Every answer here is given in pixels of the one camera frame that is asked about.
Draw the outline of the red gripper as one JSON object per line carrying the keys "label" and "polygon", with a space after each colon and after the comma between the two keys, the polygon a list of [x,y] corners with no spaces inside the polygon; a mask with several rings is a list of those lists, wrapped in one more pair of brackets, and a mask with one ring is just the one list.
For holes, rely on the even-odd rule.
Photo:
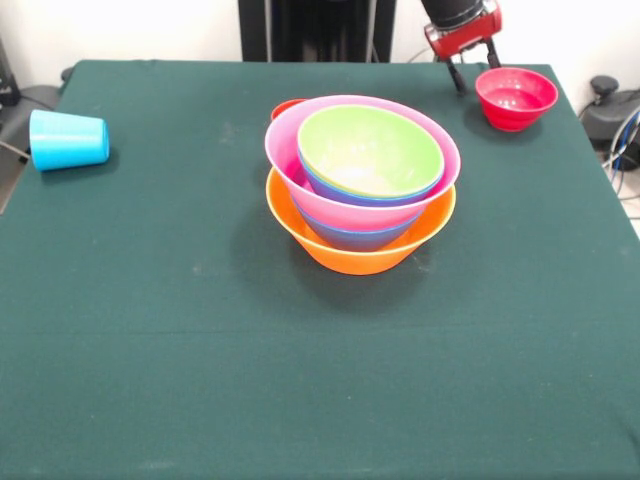
{"label": "red gripper", "polygon": [[458,94],[466,94],[467,87],[453,56],[485,44],[489,67],[501,67],[493,41],[493,36],[502,29],[497,1],[424,1],[423,8],[430,21],[424,27],[426,40],[436,57],[446,61]]}

